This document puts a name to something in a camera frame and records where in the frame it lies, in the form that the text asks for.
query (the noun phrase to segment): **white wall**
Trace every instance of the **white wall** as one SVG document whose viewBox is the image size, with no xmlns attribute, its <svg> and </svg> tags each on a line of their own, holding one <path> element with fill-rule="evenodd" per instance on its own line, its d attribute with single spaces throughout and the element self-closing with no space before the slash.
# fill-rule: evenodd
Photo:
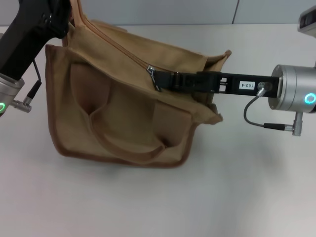
<svg viewBox="0 0 316 237">
<path fill-rule="evenodd" d="M 81 0 L 89 18 L 116 25 L 230 24 L 238 0 Z M 297 23 L 314 0 L 240 0 L 236 24 Z M 0 1 L 0 26 L 10 25 L 18 0 Z"/>
<path fill-rule="evenodd" d="M 207 55 L 231 49 L 227 73 L 270 75 L 276 64 L 316 60 L 315 39 L 296 25 L 126 28 Z M 44 77 L 43 52 L 37 62 Z M 36 80 L 33 68 L 24 79 L 19 99 Z M 225 121 L 198 128 L 184 166 L 129 168 L 57 154 L 44 88 L 30 114 L 9 108 L 0 120 L 2 236 L 316 236 L 315 115 L 304 115 L 302 137 L 292 137 L 246 124 L 250 97 L 216 95 Z M 294 114 L 271 111 L 262 98 L 249 117 L 291 123 Z"/>
</svg>

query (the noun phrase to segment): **brown bag trim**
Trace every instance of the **brown bag trim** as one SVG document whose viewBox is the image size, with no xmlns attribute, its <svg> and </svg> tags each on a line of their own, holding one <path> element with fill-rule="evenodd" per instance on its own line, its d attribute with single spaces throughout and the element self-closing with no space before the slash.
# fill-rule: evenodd
<svg viewBox="0 0 316 237">
<path fill-rule="evenodd" d="M 193 136 L 194 132 L 199 124 L 193 124 L 190 128 L 187 144 L 185 147 L 185 152 L 182 156 L 182 159 L 176 163 L 163 163 L 163 162 L 156 162 L 151 164 L 134 164 L 130 163 L 124 160 L 120 160 L 118 158 L 109 158 L 109 157 L 102 157 L 102 156 L 94 156 L 90 154 L 80 153 L 80 152 L 72 152 L 67 150 L 62 143 L 59 140 L 58 132 L 56 128 L 56 111 L 55 111 L 55 86 L 53 81 L 53 66 L 51 61 L 51 52 L 54 50 L 54 46 L 47 45 L 46 46 L 46 97 L 47 97 L 47 113 L 48 113 L 48 128 L 49 133 L 51 135 L 53 144 L 56 148 L 56 150 L 63 156 L 66 157 L 74 157 L 74 158 L 81 158 L 81 159 L 90 159 L 94 161 L 100 161 L 100 162 L 108 162 L 108 163 L 116 163 L 116 164 L 125 164 L 125 165 L 131 165 L 131 166 L 142 166 L 142 167 L 163 167 L 163 168 L 173 168 L 178 167 L 182 165 L 189 156 L 192 142 L 193 142 Z"/>
</svg>

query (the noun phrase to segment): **tan canvas bag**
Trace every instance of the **tan canvas bag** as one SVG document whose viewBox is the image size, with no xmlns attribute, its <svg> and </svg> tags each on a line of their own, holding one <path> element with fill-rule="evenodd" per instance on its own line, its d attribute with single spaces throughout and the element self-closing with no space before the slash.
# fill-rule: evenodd
<svg viewBox="0 0 316 237">
<path fill-rule="evenodd" d="M 220 71 L 230 51 L 206 57 L 89 21 L 71 0 L 63 47 L 46 47 L 49 130 L 64 156 L 151 167 L 187 159 L 194 131 L 222 121 L 212 96 L 155 90 L 160 71 Z"/>
</svg>

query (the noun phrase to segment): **bag pocket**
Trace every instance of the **bag pocket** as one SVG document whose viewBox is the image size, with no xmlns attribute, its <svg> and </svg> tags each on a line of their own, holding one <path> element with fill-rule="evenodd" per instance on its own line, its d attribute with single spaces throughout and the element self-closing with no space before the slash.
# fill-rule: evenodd
<svg viewBox="0 0 316 237">
<path fill-rule="evenodd" d="M 191 115 L 112 80 L 87 64 L 71 65 L 71 89 L 96 142 L 116 157 L 148 164 L 179 146 Z"/>
</svg>

